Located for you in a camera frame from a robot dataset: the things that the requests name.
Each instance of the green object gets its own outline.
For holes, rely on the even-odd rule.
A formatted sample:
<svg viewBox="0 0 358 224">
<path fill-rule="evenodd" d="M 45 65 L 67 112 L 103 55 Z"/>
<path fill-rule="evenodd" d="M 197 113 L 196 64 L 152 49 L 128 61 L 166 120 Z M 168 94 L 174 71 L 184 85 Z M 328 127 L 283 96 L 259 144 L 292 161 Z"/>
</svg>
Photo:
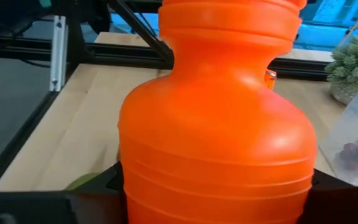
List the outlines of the green object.
<svg viewBox="0 0 358 224">
<path fill-rule="evenodd" d="M 332 56 L 335 61 L 325 68 L 329 73 L 328 81 L 358 86 L 358 36 L 348 45 L 337 47 Z"/>
<path fill-rule="evenodd" d="M 78 179 L 74 180 L 71 184 L 69 184 L 66 187 L 66 190 L 74 190 L 77 187 L 87 183 L 88 181 L 90 181 L 91 179 L 95 178 L 97 175 L 99 175 L 99 173 L 90 173 L 90 174 L 85 174 L 82 175 L 81 177 L 79 177 Z"/>
</svg>

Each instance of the black mount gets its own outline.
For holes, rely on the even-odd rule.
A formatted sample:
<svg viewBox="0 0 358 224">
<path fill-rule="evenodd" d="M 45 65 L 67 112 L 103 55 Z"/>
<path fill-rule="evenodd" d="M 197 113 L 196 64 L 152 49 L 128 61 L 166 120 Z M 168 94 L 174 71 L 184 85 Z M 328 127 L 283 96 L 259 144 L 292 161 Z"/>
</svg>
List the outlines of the black mount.
<svg viewBox="0 0 358 224">
<path fill-rule="evenodd" d="M 0 193 L 1 217 L 16 223 L 127 224 L 121 163 L 70 192 Z M 358 223 L 358 187 L 318 170 L 298 224 Z"/>
</svg>

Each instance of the orange bottle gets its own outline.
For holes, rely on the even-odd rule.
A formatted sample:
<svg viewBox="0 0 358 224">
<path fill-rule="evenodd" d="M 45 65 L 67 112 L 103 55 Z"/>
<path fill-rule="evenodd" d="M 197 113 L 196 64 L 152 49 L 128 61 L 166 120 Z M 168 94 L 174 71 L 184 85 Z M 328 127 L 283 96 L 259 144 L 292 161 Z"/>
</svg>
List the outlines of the orange bottle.
<svg viewBox="0 0 358 224">
<path fill-rule="evenodd" d="M 316 139 L 266 83 L 306 0 L 165 0 L 172 73 L 135 88 L 119 120 L 129 224 L 294 224 Z"/>
</svg>

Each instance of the small orange object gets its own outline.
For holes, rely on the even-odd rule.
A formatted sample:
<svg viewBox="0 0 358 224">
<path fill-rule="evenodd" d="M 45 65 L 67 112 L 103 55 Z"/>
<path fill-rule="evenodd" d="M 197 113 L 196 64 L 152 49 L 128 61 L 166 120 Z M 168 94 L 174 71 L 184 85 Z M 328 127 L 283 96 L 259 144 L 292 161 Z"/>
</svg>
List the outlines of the small orange object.
<svg viewBox="0 0 358 224">
<path fill-rule="evenodd" d="M 295 224 L 316 139 L 272 91 L 306 0 L 164 0 L 168 76 L 135 88 L 119 118 L 129 224 Z"/>
<path fill-rule="evenodd" d="M 274 83 L 276 82 L 277 79 L 277 73 L 271 70 L 266 70 L 266 74 L 265 74 L 265 83 L 267 85 L 267 88 L 273 90 L 274 88 Z"/>
</svg>

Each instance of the light wood surface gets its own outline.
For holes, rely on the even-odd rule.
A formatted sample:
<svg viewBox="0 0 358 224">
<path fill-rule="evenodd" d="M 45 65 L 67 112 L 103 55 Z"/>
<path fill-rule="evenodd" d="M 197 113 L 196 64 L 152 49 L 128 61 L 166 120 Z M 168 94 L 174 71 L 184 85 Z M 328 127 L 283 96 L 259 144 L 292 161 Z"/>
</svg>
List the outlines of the light wood surface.
<svg viewBox="0 0 358 224">
<path fill-rule="evenodd" d="M 315 60 L 320 62 L 333 62 L 331 52 L 320 50 L 292 49 L 290 53 L 278 56 L 279 58 Z"/>
<path fill-rule="evenodd" d="M 147 45 L 139 36 L 112 33 L 100 34 L 96 42 Z M 295 50 L 283 57 L 308 59 L 306 54 Z M 312 60 L 326 59 L 327 53 L 313 51 L 311 55 Z M 113 165 L 124 97 L 135 86 L 168 72 L 80 65 L 0 179 L 0 191 L 61 190 L 83 174 Z M 305 112 L 319 140 L 344 108 L 329 97 L 325 82 L 279 80 L 275 91 Z M 316 168 L 332 174 L 321 155 Z"/>
</svg>

